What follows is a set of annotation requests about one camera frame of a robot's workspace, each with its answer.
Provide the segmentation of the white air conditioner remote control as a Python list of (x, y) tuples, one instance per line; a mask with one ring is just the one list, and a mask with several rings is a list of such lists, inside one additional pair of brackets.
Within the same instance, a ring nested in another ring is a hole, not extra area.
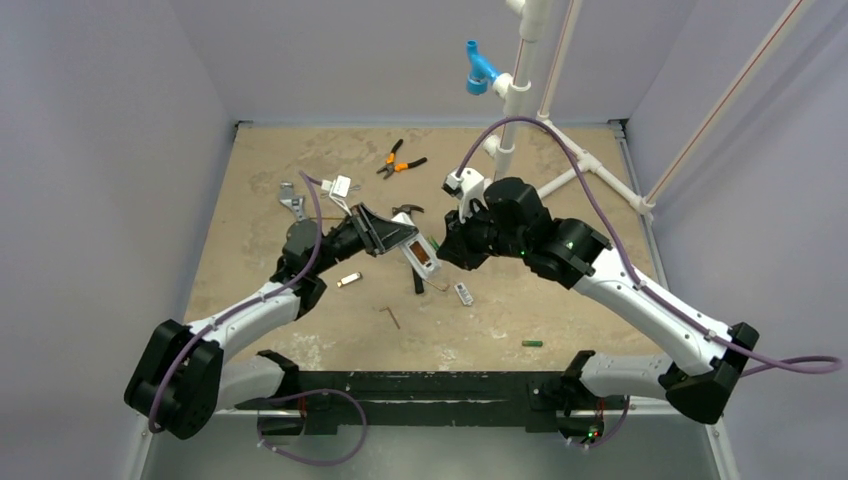
[(441, 261), (436, 256), (436, 250), (421, 233), (409, 214), (398, 212), (391, 220), (410, 226), (414, 230), (413, 235), (409, 235), (399, 244), (399, 249), (416, 273), (422, 279), (429, 279), (442, 266)]

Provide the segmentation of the white remote battery cover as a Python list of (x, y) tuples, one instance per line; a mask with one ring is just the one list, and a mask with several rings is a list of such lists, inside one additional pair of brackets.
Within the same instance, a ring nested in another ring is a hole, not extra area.
[(464, 306), (471, 306), (473, 304), (473, 302), (474, 302), (473, 296), (471, 295), (467, 286), (463, 282), (455, 284), (454, 289), (455, 289), (461, 303)]

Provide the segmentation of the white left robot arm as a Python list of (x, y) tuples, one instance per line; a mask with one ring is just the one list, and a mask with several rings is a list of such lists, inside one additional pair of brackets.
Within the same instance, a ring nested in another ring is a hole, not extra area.
[(441, 267), (432, 244), (411, 218), (383, 218), (365, 204), (351, 207), (325, 231), (319, 220), (294, 223), (269, 280), (227, 309), (188, 324), (160, 323), (130, 376), (123, 399), (144, 415), (154, 433), (179, 439), (197, 434), (220, 409), (262, 398), (284, 409), (297, 399), (298, 382), (274, 356), (256, 366), (227, 368), (235, 354), (265, 334), (299, 320), (327, 289), (321, 274), (365, 252), (377, 257), (398, 249), (422, 278)]

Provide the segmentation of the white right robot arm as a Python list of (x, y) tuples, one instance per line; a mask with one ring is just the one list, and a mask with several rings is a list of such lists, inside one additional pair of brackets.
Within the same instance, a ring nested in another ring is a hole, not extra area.
[(642, 277), (622, 249), (587, 223), (554, 218), (534, 187), (517, 177), (491, 184), (473, 169), (451, 172), (444, 190), (459, 202), (445, 216), (439, 259), (475, 270), (491, 257), (521, 260), (537, 276), (604, 306), (636, 328), (661, 353), (611, 356), (579, 352), (561, 381), (576, 407), (610, 396), (667, 401), (701, 424), (724, 413), (758, 332), (729, 326)]

